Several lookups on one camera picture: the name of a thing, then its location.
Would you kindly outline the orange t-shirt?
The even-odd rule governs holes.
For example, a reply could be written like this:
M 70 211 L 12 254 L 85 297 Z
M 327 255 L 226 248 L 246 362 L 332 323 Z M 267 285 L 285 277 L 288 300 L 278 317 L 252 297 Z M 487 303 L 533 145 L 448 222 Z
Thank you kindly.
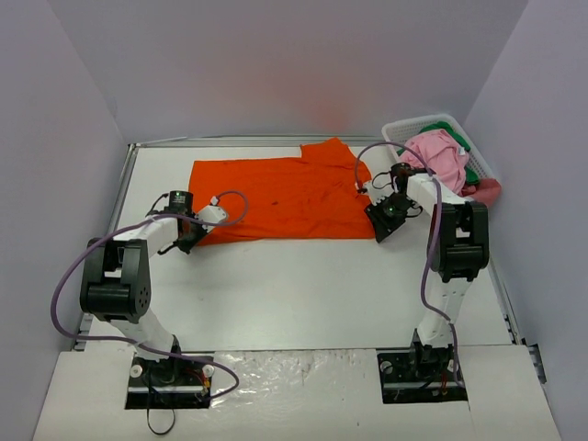
M 214 196 L 231 227 L 215 228 L 205 245 L 262 239 L 372 239 L 364 212 L 370 200 L 356 191 L 356 181 L 371 174 L 337 138 L 300 148 L 298 157 L 196 160 L 188 190 L 200 210 Z

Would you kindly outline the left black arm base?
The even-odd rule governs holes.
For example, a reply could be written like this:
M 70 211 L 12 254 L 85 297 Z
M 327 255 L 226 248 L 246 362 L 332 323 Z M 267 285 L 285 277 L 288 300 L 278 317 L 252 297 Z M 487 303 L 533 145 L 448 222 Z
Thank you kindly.
M 214 358 L 201 358 L 204 363 L 177 358 L 153 361 L 135 356 L 130 366 L 125 409 L 208 409 Z

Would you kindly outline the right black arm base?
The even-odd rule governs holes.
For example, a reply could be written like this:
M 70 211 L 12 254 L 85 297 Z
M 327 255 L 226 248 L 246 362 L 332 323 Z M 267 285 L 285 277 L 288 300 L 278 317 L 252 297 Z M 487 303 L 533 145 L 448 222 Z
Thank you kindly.
M 417 367 L 408 350 L 377 352 L 380 394 L 384 404 L 467 402 L 466 389 L 454 376 L 453 359 L 434 358 Z

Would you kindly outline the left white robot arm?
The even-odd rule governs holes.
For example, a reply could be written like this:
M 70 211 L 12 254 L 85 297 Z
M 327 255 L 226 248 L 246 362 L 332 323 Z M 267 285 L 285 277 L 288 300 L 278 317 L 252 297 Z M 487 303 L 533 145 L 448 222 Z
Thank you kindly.
M 153 211 L 137 229 L 116 234 L 100 244 L 84 263 L 80 293 L 82 311 L 117 328 L 137 349 L 137 355 L 153 361 L 152 373 L 164 384 L 178 382 L 185 361 L 177 338 L 160 324 L 150 304 L 150 258 L 171 249 L 188 254 L 227 220 L 214 200 L 195 213 L 193 195 L 173 191 L 163 211 Z

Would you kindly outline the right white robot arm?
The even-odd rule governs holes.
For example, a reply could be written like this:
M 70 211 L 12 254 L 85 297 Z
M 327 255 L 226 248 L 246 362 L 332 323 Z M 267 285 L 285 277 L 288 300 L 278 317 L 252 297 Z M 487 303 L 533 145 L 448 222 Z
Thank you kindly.
M 418 379 L 429 379 L 441 361 L 453 358 L 455 324 L 465 294 L 488 265 L 489 221 L 487 207 L 462 198 L 424 168 L 395 164 L 385 174 L 390 182 L 378 186 L 374 179 L 358 188 L 368 195 L 365 208 L 381 243 L 417 209 L 431 218 L 421 282 L 423 319 L 416 327 L 407 366 Z

